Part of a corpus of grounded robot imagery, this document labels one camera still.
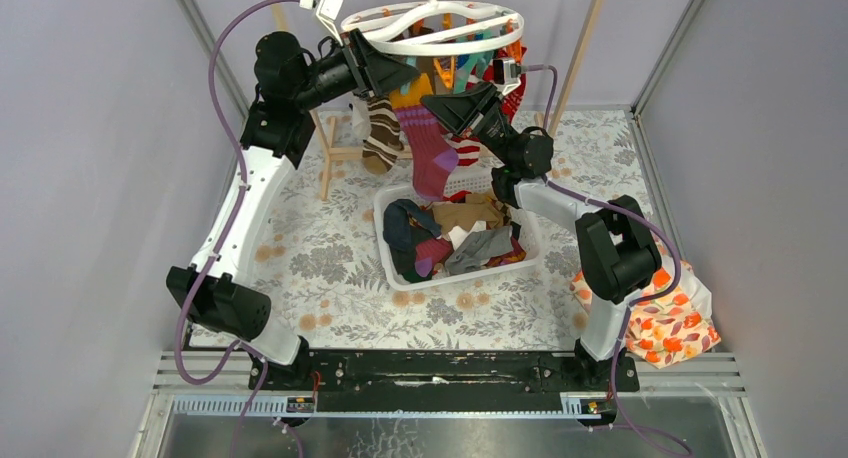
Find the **orange clothes peg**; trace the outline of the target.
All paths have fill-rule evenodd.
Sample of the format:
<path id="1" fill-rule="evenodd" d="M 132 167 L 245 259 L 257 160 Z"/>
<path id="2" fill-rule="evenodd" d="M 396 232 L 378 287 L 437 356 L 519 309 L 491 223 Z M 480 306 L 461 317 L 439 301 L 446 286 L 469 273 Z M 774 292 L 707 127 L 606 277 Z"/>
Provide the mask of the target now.
<path id="1" fill-rule="evenodd" d="M 438 77 L 438 83 L 444 90 L 453 92 L 457 72 L 457 57 L 434 57 L 433 66 Z"/>

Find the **brown white striped sock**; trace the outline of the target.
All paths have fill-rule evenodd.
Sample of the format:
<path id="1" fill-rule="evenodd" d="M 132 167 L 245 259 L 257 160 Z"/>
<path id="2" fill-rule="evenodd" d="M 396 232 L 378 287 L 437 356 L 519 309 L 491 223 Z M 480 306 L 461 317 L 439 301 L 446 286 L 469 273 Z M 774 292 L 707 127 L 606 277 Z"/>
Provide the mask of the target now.
<path id="1" fill-rule="evenodd" d="M 369 99 L 366 109 L 370 131 L 363 142 L 363 166 L 371 174 L 384 175 L 404 151 L 401 127 L 387 98 Z"/>

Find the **white round clip hanger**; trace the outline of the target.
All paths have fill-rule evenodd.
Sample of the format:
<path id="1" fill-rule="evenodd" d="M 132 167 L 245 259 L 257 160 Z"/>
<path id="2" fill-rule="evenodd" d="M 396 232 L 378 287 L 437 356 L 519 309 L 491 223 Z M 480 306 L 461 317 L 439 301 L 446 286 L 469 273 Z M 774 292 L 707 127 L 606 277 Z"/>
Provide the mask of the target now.
<path id="1" fill-rule="evenodd" d="M 525 19 L 503 5 L 469 0 L 423 0 L 355 12 L 340 22 L 360 31 L 377 50 L 398 56 L 459 57 L 518 44 Z"/>

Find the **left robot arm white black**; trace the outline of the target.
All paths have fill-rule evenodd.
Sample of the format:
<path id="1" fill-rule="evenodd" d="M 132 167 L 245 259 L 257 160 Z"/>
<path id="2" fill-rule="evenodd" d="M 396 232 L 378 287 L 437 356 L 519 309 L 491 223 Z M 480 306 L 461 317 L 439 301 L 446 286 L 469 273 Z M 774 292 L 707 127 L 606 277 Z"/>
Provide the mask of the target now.
<path id="1" fill-rule="evenodd" d="M 275 323 L 271 299 L 248 286 L 260 231 L 307 151 L 316 129 L 312 111 L 348 93 L 384 97 L 418 71 L 357 30 L 319 58 L 283 31 L 260 38 L 255 53 L 256 100 L 235 141 L 238 169 L 206 243 L 189 265 L 169 270 L 166 287 L 185 320 L 240 340 L 273 362 L 282 386 L 296 389 L 310 375 L 299 355 L 302 340 Z"/>

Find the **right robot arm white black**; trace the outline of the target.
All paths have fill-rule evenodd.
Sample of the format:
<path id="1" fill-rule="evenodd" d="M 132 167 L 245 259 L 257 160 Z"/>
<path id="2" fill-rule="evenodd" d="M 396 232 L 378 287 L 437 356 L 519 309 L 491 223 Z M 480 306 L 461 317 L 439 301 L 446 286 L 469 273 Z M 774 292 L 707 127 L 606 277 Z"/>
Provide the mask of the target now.
<path id="1" fill-rule="evenodd" d="M 517 131 L 503 113 L 502 95 L 494 84 L 480 82 L 454 95 L 425 95 L 421 103 L 446 130 L 470 132 L 501 161 L 491 172 L 500 201 L 575 236 L 591 307 L 574 346 L 574 361 L 566 369 L 583 388 L 601 388 L 622 355 L 619 340 L 628 324 L 628 305 L 662 267 L 654 226 L 630 196 L 602 202 L 550 180 L 553 138 L 539 126 Z"/>

